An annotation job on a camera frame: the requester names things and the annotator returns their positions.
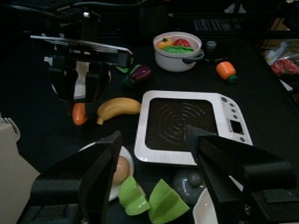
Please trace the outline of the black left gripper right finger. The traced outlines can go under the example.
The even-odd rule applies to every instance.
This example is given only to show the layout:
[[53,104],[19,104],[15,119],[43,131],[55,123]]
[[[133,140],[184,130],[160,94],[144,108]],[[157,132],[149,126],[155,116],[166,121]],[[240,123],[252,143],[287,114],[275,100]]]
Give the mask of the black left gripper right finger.
[[299,222],[296,177],[286,160],[192,126],[184,128],[184,139],[219,224]]

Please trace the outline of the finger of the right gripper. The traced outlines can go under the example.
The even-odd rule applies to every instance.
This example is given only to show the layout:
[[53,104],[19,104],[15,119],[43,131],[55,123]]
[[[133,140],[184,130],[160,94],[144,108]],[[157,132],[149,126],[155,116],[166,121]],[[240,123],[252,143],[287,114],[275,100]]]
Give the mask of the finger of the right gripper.
[[108,66],[103,63],[91,63],[85,75],[85,102],[96,103],[103,95],[111,75]]
[[49,68],[51,84],[59,98],[64,101],[73,100],[75,82],[77,72],[72,68]]

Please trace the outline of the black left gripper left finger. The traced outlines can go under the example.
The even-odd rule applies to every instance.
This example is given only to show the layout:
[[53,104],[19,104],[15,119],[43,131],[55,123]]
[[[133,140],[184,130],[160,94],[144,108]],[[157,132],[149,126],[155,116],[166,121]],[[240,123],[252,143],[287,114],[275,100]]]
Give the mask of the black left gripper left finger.
[[115,132],[40,174],[16,224],[104,224],[121,145]]

